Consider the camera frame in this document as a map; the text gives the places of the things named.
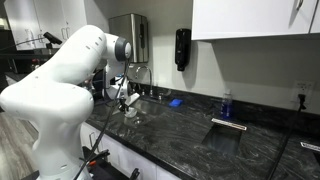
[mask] white lower cabinet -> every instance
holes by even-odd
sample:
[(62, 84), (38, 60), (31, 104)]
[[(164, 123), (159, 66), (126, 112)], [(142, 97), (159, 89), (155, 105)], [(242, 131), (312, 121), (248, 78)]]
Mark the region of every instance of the white lower cabinet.
[(157, 166), (157, 180), (179, 180), (177, 176)]
[[(91, 148), (90, 138), (88, 137), (92, 132), (96, 133), (98, 137), (100, 131), (90, 126), (87, 123), (83, 123), (81, 128), (81, 142), (82, 145)], [(126, 146), (122, 145), (118, 141), (111, 137), (104, 135), (101, 140), (101, 150), (109, 149), (110, 155), (108, 161), (113, 167), (118, 169), (127, 177), (131, 176), (131, 173), (135, 168), (139, 169), (140, 175), (138, 180), (178, 180), (179, 178), (169, 173), (163, 168), (157, 166), (153, 162), (132, 151)]]
[(7, 83), (8, 83), (9, 86), (12, 85), (12, 84), (17, 83), (17, 81), (15, 81), (14, 79), (12, 79), (9, 76), (6, 76), (6, 80), (7, 80)]

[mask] faucet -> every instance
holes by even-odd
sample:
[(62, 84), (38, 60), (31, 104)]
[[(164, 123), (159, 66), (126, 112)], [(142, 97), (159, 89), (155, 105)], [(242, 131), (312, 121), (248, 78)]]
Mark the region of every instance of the faucet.
[(153, 91), (152, 91), (152, 72), (151, 72), (151, 69), (149, 69), (147, 66), (140, 66), (140, 67), (138, 67), (137, 70), (136, 70), (136, 79), (138, 79), (139, 70), (140, 70), (140, 69), (143, 69), (143, 68), (147, 69), (147, 70), (149, 71), (149, 73), (150, 73), (150, 92), (149, 92), (149, 95), (150, 95), (150, 96), (153, 96)]

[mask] upper cabinet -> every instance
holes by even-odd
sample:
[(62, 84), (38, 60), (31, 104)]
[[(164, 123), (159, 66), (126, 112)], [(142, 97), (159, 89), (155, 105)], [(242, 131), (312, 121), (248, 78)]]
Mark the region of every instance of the upper cabinet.
[[(62, 4), (60, 0), (33, 0), (36, 9), (40, 36), (46, 32), (59, 38), (63, 43), (67, 39), (67, 24), (64, 18)], [(59, 48), (61, 45), (54, 44), (53, 48)]]
[(307, 34), (317, 0), (194, 0), (193, 3), (192, 39), (206, 40)]
[[(11, 31), (16, 44), (37, 39), (40, 29), (32, 0), (7, 0), (4, 2)], [(32, 41), (17, 46), (17, 50), (44, 48), (41, 41)]]
[[(5, 8), (16, 43), (43, 37), (49, 32), (63, 43), (81, 27), (96, 25), (109, 31), (103, 0), (6, 0)], [(45, 48), (43, 39), (17, 46), (18, 50)]]
[(67, 24), (66, 36), (69, 38), (81, 27), (87, 25), (84, 0), (61, 0)]
[(320, 0), (317, 4), (317, 10), (314, 15), (311, 33), (320, 33)]

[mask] wall outlet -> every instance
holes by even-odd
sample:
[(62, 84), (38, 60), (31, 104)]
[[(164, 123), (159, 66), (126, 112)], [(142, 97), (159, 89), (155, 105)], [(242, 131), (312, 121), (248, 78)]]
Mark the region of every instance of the wall outlet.
[(294, 81), (291, 101), (300, 102), (298, 94), (306, 95), (305, 103), (310, 103), (315, 82), (313, 81)]

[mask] cabinet handle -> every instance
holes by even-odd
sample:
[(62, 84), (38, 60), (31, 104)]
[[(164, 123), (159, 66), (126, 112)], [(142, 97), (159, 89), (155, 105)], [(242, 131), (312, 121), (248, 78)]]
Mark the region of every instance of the cabinet handle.
[(64, 31), (63, 31), (63, 30), (65, 30), (65, 28), (61, 28), (62, 39), (67, 40), (67, 39), (64, 37)]
[(299, 10), (300, 10), (300, 8), (301, 8), (302, 4), (303, 4), (303, 0), (300, 0), (300, 1), (299, 1), (299, 5), (298, 5), (298, 7), (297, 7), (297, 11), (299, 11)]
[(43, 39), (41, 39), (41, 38), (42, 38), (42, 34), (39, 34), (39, 35), (38, 35), (39, 42), (40, 42), (40, 43), (44, 43)]
[(93, 145), (92, 145), (92, 139), (91, 139), (91, 136), (92, 135), (94, 135), (94, 132), (92, 132), (91, 134), (89, 134), (89, 140), (90, 140), (90, 146), (91, 146), (91, 148), (93, 147)]
[(69, 27), (67, 27), (67, 28), (66, 28), (67, 39), (69, 39), (69, 31), (70, 31), (70, 28), (69, 28)]
[[(31, 30), (29, 30), (29, 32), (30, 32), (30, 36), (31, 36), (30, 40), (33, 40), (34, 39), (33, 32)], [(36, 41), (31, 41), (31, 46), (32, 46), (32, 44), (33, 44), (34, 48), (37, 48)]]
[[(93, 147), (93, 142), (92, 142), (92, 138), (91, 138), (92, 135), (95, 135), (95, 133), (92, 132), (92, 133), (89, 135), (89, 140), (90, 140), (90, 146), (91, 146), (91, 148)], [(97, 152), (100, 153), (99, 145), (98, 145), (98, 147), (97, 147)]]

